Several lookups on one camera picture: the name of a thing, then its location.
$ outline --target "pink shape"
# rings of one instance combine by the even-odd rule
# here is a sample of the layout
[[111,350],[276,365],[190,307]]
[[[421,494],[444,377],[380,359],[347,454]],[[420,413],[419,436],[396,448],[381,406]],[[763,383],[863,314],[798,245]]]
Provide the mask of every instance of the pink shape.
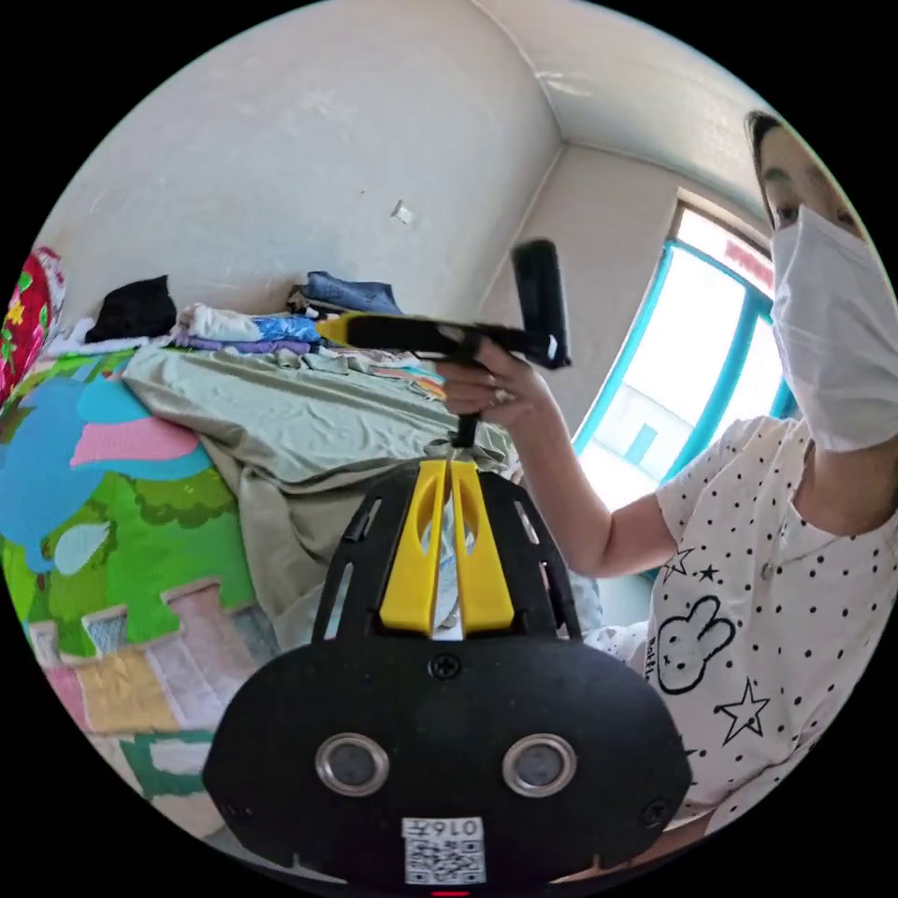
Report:
[[85,424],[69,466],[92,461],[174,461],[199,445],[192,430],[161,418],[127,424]]
[[258,664],[222,611],[217,585],[181,596],[169,607],[181,619],[181,633],[148,648],[150,664],[182,727],[217,726]]
[[50,667],[44,670],[50,685],[56,693],[56,697],[62,703],[64,709],[74,718],[79,728],[87,732],[90,724],[87,720],[87,711],[84,708],[84,693],[81,691],[81,682],[78,674],[70,667]]

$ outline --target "ceiling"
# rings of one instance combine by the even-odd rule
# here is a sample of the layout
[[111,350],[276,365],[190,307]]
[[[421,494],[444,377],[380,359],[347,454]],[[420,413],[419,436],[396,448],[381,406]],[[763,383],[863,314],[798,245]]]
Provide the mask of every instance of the ceiling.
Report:
[[677,39],[582,0],[471,0],[533,68],[564,139],[677,171],[763,217],[745,116],[770,107]]

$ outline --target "dark hair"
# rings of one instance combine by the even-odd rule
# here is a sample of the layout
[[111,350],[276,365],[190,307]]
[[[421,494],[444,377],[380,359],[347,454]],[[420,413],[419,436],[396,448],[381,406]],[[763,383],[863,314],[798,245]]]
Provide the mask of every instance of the dark hair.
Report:
[[781,128],[783,123],[769,112],[761,112],[755,109],[746,115],[746,133],[748,135],[748,143],[751,145],[752,161],[755,164],[755,175],[758,178],[758,186],[760,188],[760,198],[764,203],[764,210],[767,212],[767,218],[770,221],[770,227],[775,227],[774,214],[767,202],[767,195],[763,189],[763,179],[760,172],[760,145],[764,142],[764,138],[776,128]]

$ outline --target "black cloth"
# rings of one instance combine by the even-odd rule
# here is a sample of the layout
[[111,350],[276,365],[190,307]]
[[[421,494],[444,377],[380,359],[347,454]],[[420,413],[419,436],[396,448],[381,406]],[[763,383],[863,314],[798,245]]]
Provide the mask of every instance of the black cloth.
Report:
[[175,326],[178,312],[168,295],[168,275],[135,281],[113,290],[104,300],[86,343],[162,337]]

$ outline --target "window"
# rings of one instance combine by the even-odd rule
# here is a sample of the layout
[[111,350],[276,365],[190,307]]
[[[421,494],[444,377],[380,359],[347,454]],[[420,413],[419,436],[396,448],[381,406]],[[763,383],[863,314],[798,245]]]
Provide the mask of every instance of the window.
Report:
[[794,412],[769,256],[683,204],[620,356],[574,441],[612,509],[674,477],[734,421]]

